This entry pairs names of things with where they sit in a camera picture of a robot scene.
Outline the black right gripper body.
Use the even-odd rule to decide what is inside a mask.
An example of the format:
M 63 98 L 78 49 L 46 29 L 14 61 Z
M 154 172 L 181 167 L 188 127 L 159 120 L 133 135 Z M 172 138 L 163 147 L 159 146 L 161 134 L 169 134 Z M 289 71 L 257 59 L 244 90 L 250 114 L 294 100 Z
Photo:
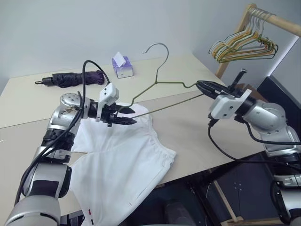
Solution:
M 223 91 L 224 93 L 228 93 L 234 97 L 241 97 L 243 94 L 243 90 L 241 88 L 237 87 L 237 85 L 245 73 L 247 73 L 247 70 L 241 69 L 240 72 L 238 73 L 238 75 L 236 76 L 236 78 L 234 79 L 234 81 L 232 82 L 232 84 L 230 84 L 227 87 L 223 86 L 223 85 L 219 85 L 220 91 Z

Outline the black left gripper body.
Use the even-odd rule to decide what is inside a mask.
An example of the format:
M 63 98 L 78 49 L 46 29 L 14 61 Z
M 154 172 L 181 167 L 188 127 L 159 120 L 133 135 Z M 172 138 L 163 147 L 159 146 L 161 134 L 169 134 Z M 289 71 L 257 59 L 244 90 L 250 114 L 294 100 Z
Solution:
M 122 124 L 121 118 L 115 114 L 120 108 L 121 106 L 116 103 L 104 105 L 101 113 L 101 121 L 107 123 L 108 127 L 112 127 L 113 124 Z

